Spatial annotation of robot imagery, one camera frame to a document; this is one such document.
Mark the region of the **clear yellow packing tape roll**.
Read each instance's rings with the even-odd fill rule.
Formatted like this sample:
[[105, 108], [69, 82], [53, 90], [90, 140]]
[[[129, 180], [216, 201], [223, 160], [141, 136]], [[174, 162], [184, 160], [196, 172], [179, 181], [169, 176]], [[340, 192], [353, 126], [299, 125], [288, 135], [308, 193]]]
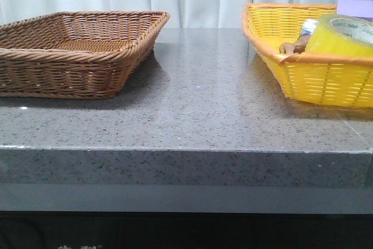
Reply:
[[321, 15], [306, 52], [372, 56], [372, 22], [352, 16]]

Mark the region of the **brown wicker basket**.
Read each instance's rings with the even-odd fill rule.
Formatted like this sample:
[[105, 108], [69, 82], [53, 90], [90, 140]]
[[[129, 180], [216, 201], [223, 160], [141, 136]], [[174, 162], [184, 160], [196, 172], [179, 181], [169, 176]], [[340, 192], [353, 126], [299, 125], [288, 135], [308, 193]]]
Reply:
[[1, 26], [1, 96], [114, 97], [153, 51], [164, 11], [55, 12]]

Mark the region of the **brown toy lion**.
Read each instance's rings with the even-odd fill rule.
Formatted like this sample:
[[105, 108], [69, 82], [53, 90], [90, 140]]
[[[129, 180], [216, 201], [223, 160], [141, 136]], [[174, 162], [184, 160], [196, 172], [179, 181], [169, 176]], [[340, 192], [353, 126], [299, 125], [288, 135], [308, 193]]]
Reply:
[[304, 34], [302, 36], [299, 36], [299, 38], [293, 43], [291, 42], [282, 43], [279, 47], [279, 53], [300, 54], [304, 52], [308, 45], [310, 37], [311, 37], [310, 34]]

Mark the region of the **yellow wicker basket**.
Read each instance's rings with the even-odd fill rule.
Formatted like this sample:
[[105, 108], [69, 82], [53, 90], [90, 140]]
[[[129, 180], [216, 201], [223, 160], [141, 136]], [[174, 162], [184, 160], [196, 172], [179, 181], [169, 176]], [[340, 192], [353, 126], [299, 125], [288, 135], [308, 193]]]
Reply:
[[286, 97], [321, 105], [372, 107], [372, 55], [279, 51], [282, 43], [298, 39], [305, 20], [335, 11], [333, 4], [246, 3], [242, 29]]

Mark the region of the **purple foam cube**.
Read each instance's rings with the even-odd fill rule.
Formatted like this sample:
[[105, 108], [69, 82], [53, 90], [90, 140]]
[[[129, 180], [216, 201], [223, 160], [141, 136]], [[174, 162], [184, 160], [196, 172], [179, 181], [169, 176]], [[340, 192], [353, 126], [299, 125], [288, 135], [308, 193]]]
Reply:
[[372, 1], [338, 0], [336, 13], [372, 21]]

